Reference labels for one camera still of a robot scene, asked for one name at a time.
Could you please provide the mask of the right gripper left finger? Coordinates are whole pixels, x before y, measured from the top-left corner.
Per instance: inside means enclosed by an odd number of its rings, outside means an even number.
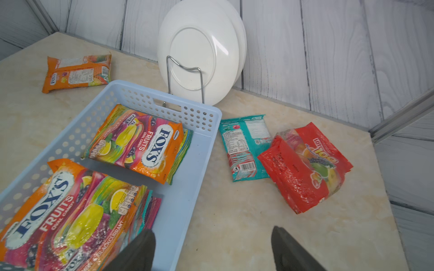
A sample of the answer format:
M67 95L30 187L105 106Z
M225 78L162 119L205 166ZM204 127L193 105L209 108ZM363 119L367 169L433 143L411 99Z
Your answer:
M155 234L143 230L103 271L151 271L155 250Z

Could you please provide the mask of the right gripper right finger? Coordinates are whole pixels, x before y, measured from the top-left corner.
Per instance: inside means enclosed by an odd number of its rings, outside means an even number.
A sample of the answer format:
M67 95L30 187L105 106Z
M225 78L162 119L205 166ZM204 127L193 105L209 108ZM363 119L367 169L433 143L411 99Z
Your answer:
M284 228L274 226L271 246L277 271L325 271Z

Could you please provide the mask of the teal Fox's candy bag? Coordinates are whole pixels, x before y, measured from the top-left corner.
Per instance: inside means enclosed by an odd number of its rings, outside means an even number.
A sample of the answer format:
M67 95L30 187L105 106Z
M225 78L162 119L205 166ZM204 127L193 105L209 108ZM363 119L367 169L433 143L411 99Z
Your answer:
M114 255L126 248L143 230L152 229L161 203L161 198L154 196L152 190L146 189L132 222L122 232L113 249Z

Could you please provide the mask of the red candy bag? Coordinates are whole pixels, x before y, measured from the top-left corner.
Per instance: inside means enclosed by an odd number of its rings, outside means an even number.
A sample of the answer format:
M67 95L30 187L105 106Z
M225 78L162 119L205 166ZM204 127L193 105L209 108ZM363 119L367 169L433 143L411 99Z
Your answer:
M296 214L336 193L353 168L314 123L277 133L258 160Z

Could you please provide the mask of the light blue plastic basket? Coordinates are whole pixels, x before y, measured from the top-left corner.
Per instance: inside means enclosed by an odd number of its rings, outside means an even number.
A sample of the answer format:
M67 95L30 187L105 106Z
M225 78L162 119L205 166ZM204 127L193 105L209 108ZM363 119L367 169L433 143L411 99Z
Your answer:
M110 111L118 104L181 123L193 131L192 143L171 185L162 185L136 172L111 166L82 154ZM1 193L1 227L5 227L32 191L49 178L48 162L69 158L83 166L134 185L146 185L162 198L153 226L156 251L152 269L176 268L194 206L205 176L222 112L213 106L179 98L130 82L109 83L79 113L67 118L65 129Z

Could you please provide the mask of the green yellow Fox's candy bag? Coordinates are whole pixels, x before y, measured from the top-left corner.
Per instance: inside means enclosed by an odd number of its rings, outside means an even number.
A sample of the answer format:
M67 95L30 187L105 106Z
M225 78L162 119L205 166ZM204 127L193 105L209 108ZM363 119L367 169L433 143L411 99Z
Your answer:
M179 148L179 151L176 155L174 164L171 167L171 170L170 170L168 177L167 177L167 180L166 180L166 182L169 185L172 185L174 175L175 175L176 171L178 170L181 162L183 161L183 159L184 159L184 157L185 157L185 155L186 155L186 153L187 153L187 151L191 145L191 142L192 142L193 131L188 130L188 129L184 129L183 132L184 132L183 141L180 145L180 148Z

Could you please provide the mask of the orange Fox's candy bag back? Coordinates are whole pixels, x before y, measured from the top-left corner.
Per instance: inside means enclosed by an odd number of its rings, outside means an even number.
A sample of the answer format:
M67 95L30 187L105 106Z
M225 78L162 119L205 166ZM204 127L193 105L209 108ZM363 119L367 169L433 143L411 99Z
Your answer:
M42 92L107 85L111 82L112 55L81 58L47 58L47 74Z

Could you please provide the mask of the white plates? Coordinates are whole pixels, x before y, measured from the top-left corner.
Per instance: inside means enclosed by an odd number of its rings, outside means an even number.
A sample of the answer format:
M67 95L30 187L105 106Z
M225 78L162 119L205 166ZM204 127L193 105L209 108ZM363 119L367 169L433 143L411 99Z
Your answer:
M186 67L203 71L205 104L219 103L241 76L246 60L246 30L240 14L229 1L181 1L167 13L158 35L157 58L167 84L166 56ZM201 102L200 78L169 62L173 76L192 77L189 91L171 78L172 94Z

